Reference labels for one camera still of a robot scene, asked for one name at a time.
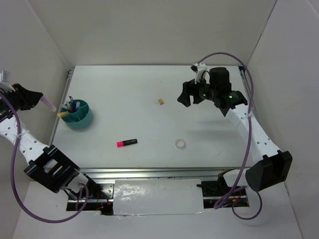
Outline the lilac highlighter marker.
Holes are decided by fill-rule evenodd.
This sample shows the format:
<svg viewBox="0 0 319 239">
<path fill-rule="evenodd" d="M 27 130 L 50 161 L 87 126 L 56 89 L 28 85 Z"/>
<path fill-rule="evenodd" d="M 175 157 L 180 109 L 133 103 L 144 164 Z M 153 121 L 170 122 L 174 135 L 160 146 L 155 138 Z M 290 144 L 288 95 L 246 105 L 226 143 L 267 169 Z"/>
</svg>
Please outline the lilac highlighter marker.
<svg viewBox="0 0 319 239">
<path fill-rule="evenodd" d="M 56 106 L 51 103 L 45 96 L 42 96 L 40 99 L 47 107 L 50 108 L 52 112 L 56 112 Z"/>
</svg>

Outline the clear tape roll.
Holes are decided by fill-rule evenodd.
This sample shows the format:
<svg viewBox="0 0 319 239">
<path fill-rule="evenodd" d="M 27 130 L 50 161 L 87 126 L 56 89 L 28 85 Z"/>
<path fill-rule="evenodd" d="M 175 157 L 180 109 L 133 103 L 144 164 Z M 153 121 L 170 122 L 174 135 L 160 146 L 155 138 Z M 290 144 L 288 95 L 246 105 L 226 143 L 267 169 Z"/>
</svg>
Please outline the clear tape roll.
<svg viewBox="0 0 319 239">
<path fill-rule="evenodd" d="M 179 138 L 175 141 L 175 147 L 179 150 L 183 150 L 186 148 L 186 142 Z"/>
</svg>

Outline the blue gel pen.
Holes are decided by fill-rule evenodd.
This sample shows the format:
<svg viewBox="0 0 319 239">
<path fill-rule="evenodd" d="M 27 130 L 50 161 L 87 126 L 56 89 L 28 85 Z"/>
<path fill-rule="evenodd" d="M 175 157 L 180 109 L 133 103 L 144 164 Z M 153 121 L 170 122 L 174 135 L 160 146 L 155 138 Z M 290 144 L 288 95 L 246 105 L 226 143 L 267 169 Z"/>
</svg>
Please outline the blue gel pen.
<svg viewBox="0 0 319 239">
<path fill-rule="evenodd" d="M 73 107 L 73 104 L 74 104 L 74 100 L 71 96 L 69 96 L 69 99 L 70 99 L 70 105 Z"/>
</svg>

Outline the pink black highlighter marker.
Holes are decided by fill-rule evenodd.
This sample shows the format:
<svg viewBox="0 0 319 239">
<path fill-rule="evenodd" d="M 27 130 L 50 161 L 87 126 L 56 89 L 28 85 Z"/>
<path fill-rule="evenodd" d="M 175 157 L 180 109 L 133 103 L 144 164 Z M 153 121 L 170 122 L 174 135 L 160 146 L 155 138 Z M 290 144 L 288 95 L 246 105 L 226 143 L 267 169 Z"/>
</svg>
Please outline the pink black highlighter marker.
<svg viewBox="0 0 319 239">
<path fill-rule="evenodd" d="M 137 143 L 138 143 L 137 139 L 128 139 L 128 140 L 118 141 L 117 148 L 128 146 L 128 145 L 133 145 L 133 144 L 137 144 Z"/>
</svg>

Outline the orange highlighter marker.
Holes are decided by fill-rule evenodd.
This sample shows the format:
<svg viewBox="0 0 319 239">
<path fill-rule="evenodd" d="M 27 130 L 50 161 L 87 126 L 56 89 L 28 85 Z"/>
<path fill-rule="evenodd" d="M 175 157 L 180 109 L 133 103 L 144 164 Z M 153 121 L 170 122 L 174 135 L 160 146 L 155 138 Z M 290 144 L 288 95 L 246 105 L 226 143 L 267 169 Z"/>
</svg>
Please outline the orange highlighter marker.
<svg viewBox="0 0 319 239">
<path fill-rule="evenodd" d="M 68 112 L 60 112 L 60 113 L 57 114 L 57 116 L 58 116 L 59 118 L 63 118 L 63 117 L 65 117 L 65 116 L 67 116 L 67 115 L 68 115 Z"/>
</svg>

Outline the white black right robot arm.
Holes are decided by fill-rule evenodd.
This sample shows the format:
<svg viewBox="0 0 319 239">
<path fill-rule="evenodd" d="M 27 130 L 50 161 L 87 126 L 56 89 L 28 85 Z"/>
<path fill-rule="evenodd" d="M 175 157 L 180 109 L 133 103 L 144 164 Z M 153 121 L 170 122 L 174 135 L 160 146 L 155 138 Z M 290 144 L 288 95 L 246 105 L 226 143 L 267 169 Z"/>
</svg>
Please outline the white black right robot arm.
<svg viewBox="0 0 319 239">
<path fill-rule="evenodd" d="M 239 185 L 259 192 L 286 180 L 293 160 L 289 151 L 281 151 L 265 133 L 249 103 L 240 91 L 232 90 L 230 74 L 225 67 L 208 69 L 205 64 L 191 67 L 196 74 L 184 82 L 177 101 L 186 107 L 204 100 L 212 101 L 250 144 L 248 155 L 253 166 L 243 170 Z"/>
</svg>

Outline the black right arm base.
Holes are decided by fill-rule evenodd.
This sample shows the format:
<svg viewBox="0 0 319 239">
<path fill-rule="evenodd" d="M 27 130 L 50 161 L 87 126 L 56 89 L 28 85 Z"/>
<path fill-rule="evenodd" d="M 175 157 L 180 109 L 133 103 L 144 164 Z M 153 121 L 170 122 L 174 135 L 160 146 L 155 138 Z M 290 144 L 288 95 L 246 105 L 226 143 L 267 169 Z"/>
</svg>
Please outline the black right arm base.
<svg viewBox="0 0 319 239">
<path fill-rule="evenodd" d="M 230 187 L 222 186 L 217 181 L 201 181 L 201 183 L 196 185 L 197 188 L 202 190 L 203 202 L 205 204 L 214 204 L 221 197 L 227 194 L 230 191 Z M 247 194 L 245 189 L 241 189 L 240 191 L 234 192 L 229 196 L 229 199 L 226 201 L 227 203 L 234 203 L 242 200 L 244 204 L 248 204 Z"/>
</svg>

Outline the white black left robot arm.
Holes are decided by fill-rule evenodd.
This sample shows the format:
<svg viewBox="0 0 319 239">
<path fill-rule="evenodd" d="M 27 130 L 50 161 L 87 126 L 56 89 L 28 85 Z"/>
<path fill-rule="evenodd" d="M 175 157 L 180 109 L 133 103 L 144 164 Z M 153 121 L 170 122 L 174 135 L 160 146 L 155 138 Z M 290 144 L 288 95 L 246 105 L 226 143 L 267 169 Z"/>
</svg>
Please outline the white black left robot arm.
<svg viewBox="0 0 319 239">
<path fill-rule="evenodd" d="M 81 173 L 80 168 L 57 147 L 38 141 L 18 123 L 15 113 L 30 110 L 39 102 L 56 111 L 43 93 L 27 90 L 20 84 L 2 82 L 0 94 L 0 135 L 12 144 L 19 141 L 18 149 L 28 164 L 25 174 L 54 193 L 69 190 L 74 198 L 79 196 L 79 191 L 88 199 L 100 196 L 100 185 Z"/>
</svg>

